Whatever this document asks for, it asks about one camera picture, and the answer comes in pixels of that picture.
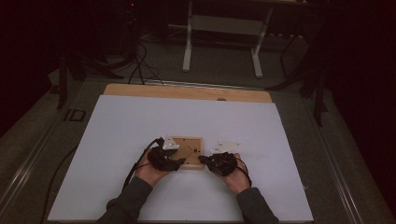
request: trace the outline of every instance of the white tag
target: white tag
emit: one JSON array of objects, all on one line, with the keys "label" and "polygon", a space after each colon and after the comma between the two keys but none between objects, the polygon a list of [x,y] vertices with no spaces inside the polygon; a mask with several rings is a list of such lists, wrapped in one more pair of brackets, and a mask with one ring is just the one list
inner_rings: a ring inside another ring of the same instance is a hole
[{"label": "white tag", "polygon": [[239,144],[239,143],[218,141],[218,144],[215,145],[214,149],[210,150],[210,152],[212,154],[220,154],[220,153],[234,150],[236,148],[239,148],[240,146],[241,146],[241,144]]},{"label": "white tag", "polygon": [[173,138],[169,135],[166,135],[166,137],[163,139],[163,149],[178,149],[180,145],[176,144],[176,142],[173,140]]}]

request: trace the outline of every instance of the human arm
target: human arm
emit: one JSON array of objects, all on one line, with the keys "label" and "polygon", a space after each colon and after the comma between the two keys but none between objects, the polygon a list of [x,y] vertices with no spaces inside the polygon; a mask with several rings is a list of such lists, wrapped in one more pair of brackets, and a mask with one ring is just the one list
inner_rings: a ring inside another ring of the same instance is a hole
[{"label": "human arm", "polygon": [[134,177],[120,196],[107,203],[106,212],[96,221],[97,224],[135,224],[140,209],[146,202],[155,185],[169,172],[156,170],[149,164],[148,154],[137,165]]},{"label": "human arm", "polygon": [[[248,168],[242,163],[239,154],[235,153],[234,156],[236,157],[238,167],[247,174]],[[240,169],[235,169],[227,176],[217,176],[236,195],[236,200],[245,221],[249,224],[278,223],[277,217],[274,216],[259,189],[250,186],[247,175]]]}]

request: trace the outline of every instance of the hand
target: hand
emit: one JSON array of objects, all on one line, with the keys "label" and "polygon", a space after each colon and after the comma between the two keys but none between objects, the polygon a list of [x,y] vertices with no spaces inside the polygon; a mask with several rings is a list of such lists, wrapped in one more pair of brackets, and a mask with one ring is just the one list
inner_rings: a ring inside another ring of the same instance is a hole
[{"label": "hand", "polygon": [[[241,157],[239,156],[238,153],[233,154],[237,159],[237,166],[244,170],[245,172],[247,171],[247,167],[242,163]],[[232,191],[235,195],[242,192],[245,189],[249,189],[250,185],[248,182],[248,178],[245,176],[245,174],[240,171],[239,169],[235,169],[231,174],[227,176],[222,176],[222,175],[217,175],[220,179],[224,181],[224,183],[227,185],[228,189]]]},{"label": "hand", "polygon": [[150,153],[151,148],[146,151],[145,155],[143,156],[142,160],[139,162],[137,167],[140,167],[134,171],[134,176],[137,176],[147,183],[149,183],[153,188],[157,185],[157,183],[170,172],[164,172],[160,170],[156,170],[152,165],[149,163],[148,154]]}]

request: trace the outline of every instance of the white table leg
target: white table leg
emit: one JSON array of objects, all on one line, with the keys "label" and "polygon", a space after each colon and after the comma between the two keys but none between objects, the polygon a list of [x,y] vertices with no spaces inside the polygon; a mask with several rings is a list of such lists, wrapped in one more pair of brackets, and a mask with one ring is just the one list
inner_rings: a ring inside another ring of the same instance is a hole
[{"label": "white table leg", "polygon": [[262,41],[264,40],[265,32],[268,28],[268,23],[271,19],[272,12],[273,8],[269,8],[265,21],[262,23],[262,30],[259,34],[259,41],[257,42],[256,47],[251,50],[251,58],[253,60],[253,67],[256,78],[262,78],[262,67],[260,66],[259,51],[262,47]]},{"label": "white table leg", "polygon": [[192,32],[192,1],[189,1],[189,18],[187,19],[187,44],[186,50],[184,51],[184,61],[183,61],[183,72],[190,71],[190,63],[191,63],[191,32]]}]

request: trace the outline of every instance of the gray sleeve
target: gray sleeve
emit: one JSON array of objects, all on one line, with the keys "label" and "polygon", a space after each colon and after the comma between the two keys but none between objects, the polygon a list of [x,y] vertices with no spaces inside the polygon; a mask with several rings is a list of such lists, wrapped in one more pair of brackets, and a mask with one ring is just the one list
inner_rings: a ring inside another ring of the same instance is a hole
[{"label": "gray sleeve", "polygon": [[245,189],[236,195],[239,208],[249,224],[279,223],[257,188]]},{"label": "gray sleeve", "polygon": [[134,176],[120,196],[107,203],[106,212],[95,222],[98,224],[135,224],[140,208],[152,192],[152,186]]}]

